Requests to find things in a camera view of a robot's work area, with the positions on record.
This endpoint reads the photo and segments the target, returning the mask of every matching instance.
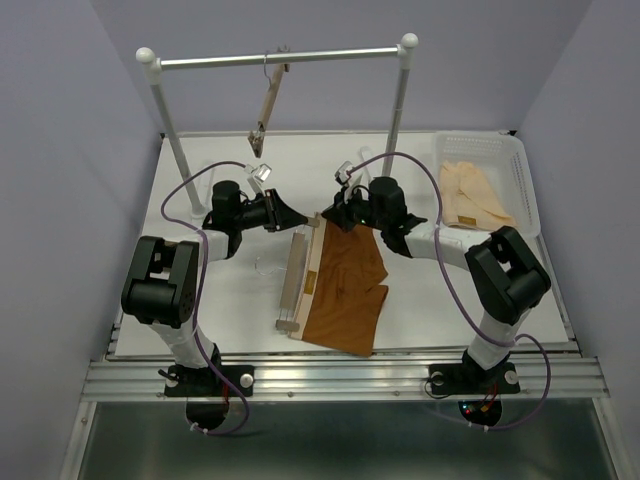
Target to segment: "gray floor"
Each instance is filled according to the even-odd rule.
[[[503,421],[532,402],[507,402]],[[455,414],[457,405],[441,403]],[[98,407],[81,478],[607,479],[613,476],[589,400],[549,401],[534,422],[483,432],[439,419],[433,404],[255,405],[244,433],[189,432],[183,404]]]

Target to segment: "orange fabric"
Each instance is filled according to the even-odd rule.
[[[363,357],[373,351],[389,287],[373,231],[345,233],[327,222],[316,289],[302,340]]]

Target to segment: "yellow label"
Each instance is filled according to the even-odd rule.
[[[463,217],[462,215],[458,215],[458,222],[464,225],[471,225],[472,227],[476,226],[476,219],[471,217]]]
[[[318,272],[313,272],[309,270],[307,273],[307,279],[304,282],[304,293],[306,295],[312,295],[313,289],[316,286],[316,278],[318,276]]]

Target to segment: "folded garment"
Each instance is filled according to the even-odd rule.
[[[440,169],[442,221],[448,226],[497,230],[516,226],[504,211],[484,172],[469,162],[445,162]]]
[[[368,357],[389,287],[370,228],[345,233],[326,222],[322,257],[302,340]]]

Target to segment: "laundry basket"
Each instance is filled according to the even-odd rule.
[[[485,173],[505,211],[515,218],[525,238],[540,233],[540,217],[524,145],[499,133],[443,131],[434,135],[432,153],[436,178],[444,162],[473,163]]]

